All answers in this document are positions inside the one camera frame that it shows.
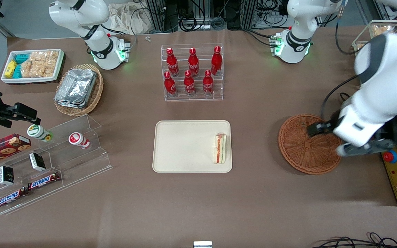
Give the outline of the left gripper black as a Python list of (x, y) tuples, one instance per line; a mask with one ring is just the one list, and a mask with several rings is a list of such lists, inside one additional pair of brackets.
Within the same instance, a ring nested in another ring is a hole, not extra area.
[(321, 134), (333, 133), (334, 129), (340, 125), (343, 119), (343, 116), (331, 115), (328, 121), (316, 122), (309, 125), (307, 127), (307, 134), (309, 137), (315, 137)]

